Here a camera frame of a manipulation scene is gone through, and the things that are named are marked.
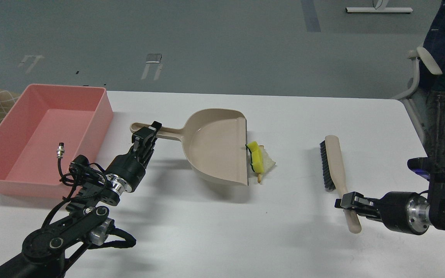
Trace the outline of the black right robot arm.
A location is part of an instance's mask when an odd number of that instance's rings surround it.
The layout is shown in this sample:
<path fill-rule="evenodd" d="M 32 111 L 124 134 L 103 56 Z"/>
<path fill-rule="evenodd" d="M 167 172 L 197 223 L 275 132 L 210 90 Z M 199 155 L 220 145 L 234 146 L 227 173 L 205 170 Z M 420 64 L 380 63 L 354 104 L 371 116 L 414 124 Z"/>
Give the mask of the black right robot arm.
<path fill-rule="evenodd" d="M 380 199 L 348 192 L 336 199 L 335 207 L 380 222 L 394 232 L 419 236 L 429 227 L 445 231 L 445 167 L 428 157 L 410 159 L 407 167 L 428 181 L 427 190 L 388 192 Z"/>

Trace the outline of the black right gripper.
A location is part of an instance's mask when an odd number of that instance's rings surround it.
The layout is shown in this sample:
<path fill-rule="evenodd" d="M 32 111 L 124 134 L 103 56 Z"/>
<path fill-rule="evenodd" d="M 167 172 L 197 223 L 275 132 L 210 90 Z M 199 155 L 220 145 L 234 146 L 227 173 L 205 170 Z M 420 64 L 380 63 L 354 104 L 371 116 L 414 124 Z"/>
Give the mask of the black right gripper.
<path fill-rule="evenodd" d="M 348 192 L 335 200 L 335 208 L 382 222 L 394 232 L 419 236 L 431 226 L 430 205 L 425 197 L 415 192 L 388 192 L 379 199 Z"/>

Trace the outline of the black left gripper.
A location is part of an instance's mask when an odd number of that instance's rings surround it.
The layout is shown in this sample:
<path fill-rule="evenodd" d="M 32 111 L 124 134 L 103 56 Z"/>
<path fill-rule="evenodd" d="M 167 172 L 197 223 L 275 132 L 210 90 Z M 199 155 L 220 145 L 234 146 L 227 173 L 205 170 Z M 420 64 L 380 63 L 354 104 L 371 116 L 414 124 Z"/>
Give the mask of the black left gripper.
<path fill-rule="evenodd" d="M 162 123 L 154 121 L 149 127 L 142 127 L 132 134 L 132 147 L 125 154 L 116 156 L 107 167 L 107 175 L 116 175 L 129 185 L 127 192 L 136 191 L 146 174 L 146 168 L 154 153 L 157 134 Z"/>

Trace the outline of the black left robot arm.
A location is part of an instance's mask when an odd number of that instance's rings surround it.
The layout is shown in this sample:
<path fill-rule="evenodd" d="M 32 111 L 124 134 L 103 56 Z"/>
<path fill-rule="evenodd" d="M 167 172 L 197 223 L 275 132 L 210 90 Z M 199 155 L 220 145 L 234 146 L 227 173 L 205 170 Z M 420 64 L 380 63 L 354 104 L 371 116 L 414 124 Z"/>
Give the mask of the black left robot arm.
<path fill-rule="evenodd" d="M 63 278 L 88 250 L 132 248 L 136 239 L 115 226 L 110 206 L 117 206 L 124 192 L 134 192 L 146 174 L 162 124 L 154 121 L 134 131 L 131 147 L 102 168 L 78 155 L 63 173 L 64 144 L 57 149 L 60 181 L 71 188 L 30 233 L 21 252 L 0 266 L 0 278 Z"/>

